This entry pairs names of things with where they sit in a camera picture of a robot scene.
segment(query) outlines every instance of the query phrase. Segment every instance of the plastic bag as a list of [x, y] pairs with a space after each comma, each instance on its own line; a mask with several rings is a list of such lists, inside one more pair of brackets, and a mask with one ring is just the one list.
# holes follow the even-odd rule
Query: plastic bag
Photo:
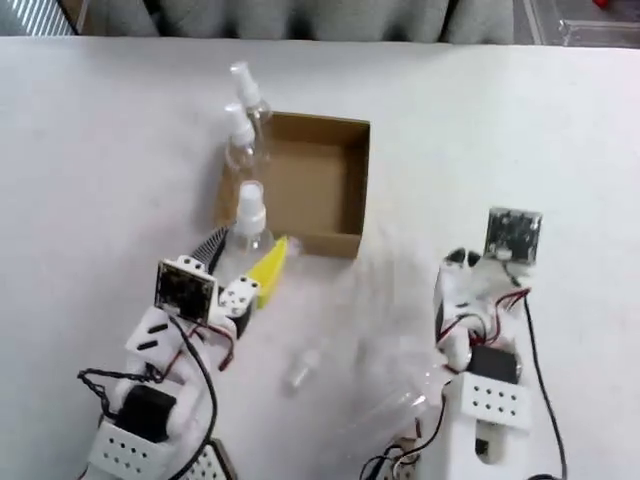
[[332, 287], [332, 314], [303, 354], [295, 388], [309, 373], [350, 368], [349, 422], [336, 431], [328, 459], [359, 463], [381, 452], [429, 405], [450, 375], [435, 346], [433, 277], [419, 248], [379, 232]]

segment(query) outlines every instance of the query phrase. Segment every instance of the transparent container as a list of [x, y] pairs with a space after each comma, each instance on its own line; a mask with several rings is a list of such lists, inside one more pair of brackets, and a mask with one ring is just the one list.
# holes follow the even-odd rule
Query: transparent container
[[251, 180], [262, 182], [269, 161], [264, 145], [258, 142], [253, 125], [240, 104], [227, 105], [225, 110], [231, 123], [226, 162], [234, 173], [236, 185]]
[[256, 181], [240, 185], [236, 222], [227, 233], [226, 243], [214, 276], [227, 286], [245, 275], [274, 247], [273, 234], [266, 228], [266, 208], [262, 185]]
[[260, 88], [251, 76], [247, 62], [236, 62], [231, 65], [231, 75], [236, 86], [236, 94], [245, 109], [253, 130], [256, 133], [256, 144], [266, 158], [269, 157], [269, 121], [273, 116], [271, 106], [262, 97]]

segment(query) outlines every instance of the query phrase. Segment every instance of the open cardboard box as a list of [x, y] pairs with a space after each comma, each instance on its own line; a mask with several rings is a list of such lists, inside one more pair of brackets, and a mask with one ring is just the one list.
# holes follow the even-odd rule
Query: open cardboard box
[[[369, 163], [368, 122], [275, 113], [263, 178], [267, 224], [312, 255], [355, 258], [362, 238]], [[224, 166], [214, 220], [235, 218], [237, 185]]]

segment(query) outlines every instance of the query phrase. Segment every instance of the bottle cap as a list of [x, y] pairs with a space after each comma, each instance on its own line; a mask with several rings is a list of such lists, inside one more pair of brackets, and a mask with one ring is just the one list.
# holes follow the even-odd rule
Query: bottle cap
[[257, 235], [267, 226], [267, 209], [264, 206], [263, 191], [260, 182], [252, 180], [240, 184], [235, 225], [239, 234]]
[[231, 141], [236, 145], [253, 143], [256, 134], [253, 126], [239, 103], [231, 103], [225, 107], [231, 123]]
[[244, 108], [255, 107], [262, 101], [260, 88], [253, 80], [247, 62], [236, 62], [231, 65], [231, 75], [236, 85], [236, 95]]

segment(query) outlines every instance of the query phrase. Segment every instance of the yellow object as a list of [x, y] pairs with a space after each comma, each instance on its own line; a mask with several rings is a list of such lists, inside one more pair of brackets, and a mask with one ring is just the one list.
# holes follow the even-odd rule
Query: yellow object
[[288, 246], [287, 237], [280, 238], [271, 251], [262, 257], [262, 260], [256, 263], [249, 271], [249, 278], [260, 284], [258, 308], [263, 308], [269, 302], [269, 298], [271, 298], [271, 294], [275, 290], [278, 278], [280, 278], [280, 272], [287, 258]]

